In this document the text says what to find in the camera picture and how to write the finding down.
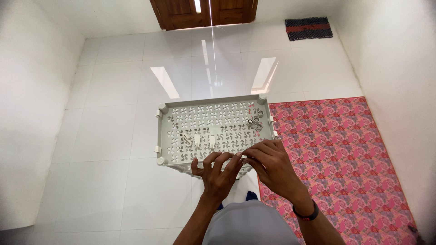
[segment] door mat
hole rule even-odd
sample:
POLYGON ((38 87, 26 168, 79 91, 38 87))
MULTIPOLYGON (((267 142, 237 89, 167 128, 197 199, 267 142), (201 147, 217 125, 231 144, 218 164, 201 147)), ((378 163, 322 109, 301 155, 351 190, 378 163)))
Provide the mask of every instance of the door mat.
MULTIPOLYGON (((348 245, 416 244, 407 201, 365 97, 270 104, 296 174, 348 245)), ((288 200, 259 182, 304 243, 288 200)))
POLYGON ((289 41, 333 37, 327 17, 285 20, 289 41))

